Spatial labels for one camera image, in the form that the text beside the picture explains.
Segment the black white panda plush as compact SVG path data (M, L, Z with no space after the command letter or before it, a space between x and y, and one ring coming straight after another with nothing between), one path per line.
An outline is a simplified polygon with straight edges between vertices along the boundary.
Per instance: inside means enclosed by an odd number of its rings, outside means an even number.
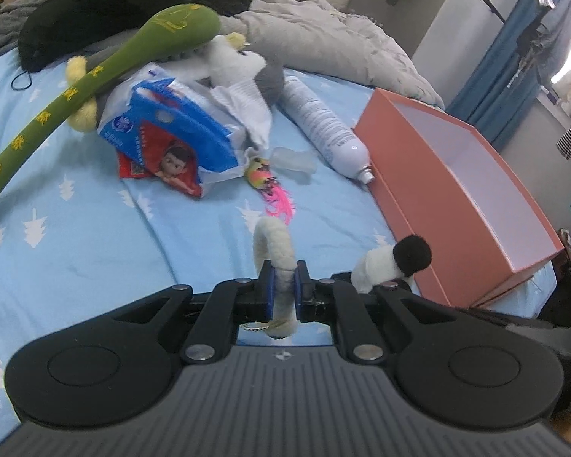
M255 225L255 268L269 262L275 270L272 318L267 323L252 322L248 331L262 331L271 339L285 339L297 330L294 279L297 261L287 225L275 217L260 218ZM410 234L395 244L367 252L351 272L340 273L339 281L351 283L360 294L368 294L382 283L401 280L410 285L413 276L429 267L432 251L423 237Z

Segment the pink tassel toy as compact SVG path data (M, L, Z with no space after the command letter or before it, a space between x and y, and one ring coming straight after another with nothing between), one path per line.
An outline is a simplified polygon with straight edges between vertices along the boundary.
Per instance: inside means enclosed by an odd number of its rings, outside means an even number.
M295 204L270 169L269 161L254 157L245 168L244 177L257 190L264 202L266 214L289 225L295 215Z

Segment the clear plastic cap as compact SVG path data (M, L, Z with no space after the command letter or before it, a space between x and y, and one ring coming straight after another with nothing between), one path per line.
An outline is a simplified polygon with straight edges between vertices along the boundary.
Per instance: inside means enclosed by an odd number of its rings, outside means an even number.
M309 184L317 169L316 155L313 152L294 151L286 147L276 147L269 162L279 174L301 184Z

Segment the blue tissue pack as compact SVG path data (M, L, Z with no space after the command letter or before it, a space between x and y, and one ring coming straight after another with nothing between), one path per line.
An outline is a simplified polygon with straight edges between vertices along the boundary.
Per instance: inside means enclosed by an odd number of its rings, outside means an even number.
M122 177L155 176L194 198L244 172L245 128L200 85L130 78L109 95L97 133L120 155Z

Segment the white towel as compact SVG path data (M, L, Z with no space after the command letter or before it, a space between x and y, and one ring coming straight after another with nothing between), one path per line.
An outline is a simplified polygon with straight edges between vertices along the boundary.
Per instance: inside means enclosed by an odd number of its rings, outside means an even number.
M260 150L269 147L272 112L254 80L244 80L230 87L210 89L212 98L245 127L250 141Z

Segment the white spray bottle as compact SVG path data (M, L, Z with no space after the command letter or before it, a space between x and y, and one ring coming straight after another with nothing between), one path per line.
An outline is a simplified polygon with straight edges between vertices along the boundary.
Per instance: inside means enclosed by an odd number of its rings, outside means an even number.
M336 172L364 186L374 180L364 142L302 80L284 79L279 104Z

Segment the pink cardboard box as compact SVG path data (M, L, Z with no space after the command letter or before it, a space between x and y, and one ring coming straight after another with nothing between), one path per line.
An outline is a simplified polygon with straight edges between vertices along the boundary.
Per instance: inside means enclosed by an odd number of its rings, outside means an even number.
M431 265L416 274L423 297L480 307L562 252L539 205L474 127L377 89L355 134L369 151L369 190L393 235L417 234L431 247Z

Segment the grey white penguin plush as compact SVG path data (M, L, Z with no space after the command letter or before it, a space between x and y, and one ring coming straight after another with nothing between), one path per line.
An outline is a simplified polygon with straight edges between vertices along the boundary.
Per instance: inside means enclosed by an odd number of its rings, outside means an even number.
M68 86L80 80L85 73L99 65L118 50L133 31L124 31L111 38L94 43L87 48L93 54L78 55L68 60L65 67L65 80ZM218 104L211 96L210 89L216 86L230 87L244 80L254 80L265 102L270 107L284 91L284 67L279 61L264 58L248 48L246 37L238 32L219 35L196 50L159 59L158 65L189 87L199 87L200 94L209 96L209 100ZM79 107L67 123L78 132L88 133L97 129L109 94L133 72L127 72L113 80L99 93Z

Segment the blue curtain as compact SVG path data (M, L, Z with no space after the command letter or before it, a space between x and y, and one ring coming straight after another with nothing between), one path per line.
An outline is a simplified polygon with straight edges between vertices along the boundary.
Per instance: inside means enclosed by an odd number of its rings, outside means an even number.
M488 52L447 108L449 115L474 126L499 152L514 137L541 87L549 85L541 85L530 71L512 88L506 87L517 69L517 38L535 17L535 0L517 1Z

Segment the grey duvet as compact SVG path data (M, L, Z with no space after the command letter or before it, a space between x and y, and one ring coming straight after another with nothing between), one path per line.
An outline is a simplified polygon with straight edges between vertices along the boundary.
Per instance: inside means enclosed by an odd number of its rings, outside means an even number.
M45 1L18 0L4 8L0 57L17 51L24 23ZM391 36L366 17L341 13L326 0L252 0L236 16L219 14L219 22L223 34L243 34L254 52L286 67L445 105Z

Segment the green long plush stick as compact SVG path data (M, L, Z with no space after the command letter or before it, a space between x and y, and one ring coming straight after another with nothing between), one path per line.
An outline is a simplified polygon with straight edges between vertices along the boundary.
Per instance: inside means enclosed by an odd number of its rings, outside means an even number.
M219 34L219 15L201 4L165 8L127 42L44 107L0 153L0 195L44 141L112 80L151 61L200 48Z

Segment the grey wardrobe shelf unit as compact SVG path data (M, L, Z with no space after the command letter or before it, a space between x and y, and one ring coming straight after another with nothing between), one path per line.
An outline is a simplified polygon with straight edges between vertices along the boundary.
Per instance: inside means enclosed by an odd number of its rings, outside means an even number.
M495 0L349 0L348 10L376 20L432 83L474 67L504 23Z

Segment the hanging clothes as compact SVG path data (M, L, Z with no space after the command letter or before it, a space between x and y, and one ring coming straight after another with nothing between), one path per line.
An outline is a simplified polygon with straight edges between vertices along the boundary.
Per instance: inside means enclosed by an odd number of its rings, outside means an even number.
M536 17L517 38L518 64L512 88L530 71L541 85L565 64L571 51L571 0L535 0Z

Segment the black clothing pile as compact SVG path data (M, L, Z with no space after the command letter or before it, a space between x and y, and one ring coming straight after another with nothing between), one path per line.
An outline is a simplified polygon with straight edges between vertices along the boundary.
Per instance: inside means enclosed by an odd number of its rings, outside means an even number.
M233 17L248 10L252 0L46 0L20 31L20 65L26 72L38 72L66 55L141 27L164 8L185 3Z

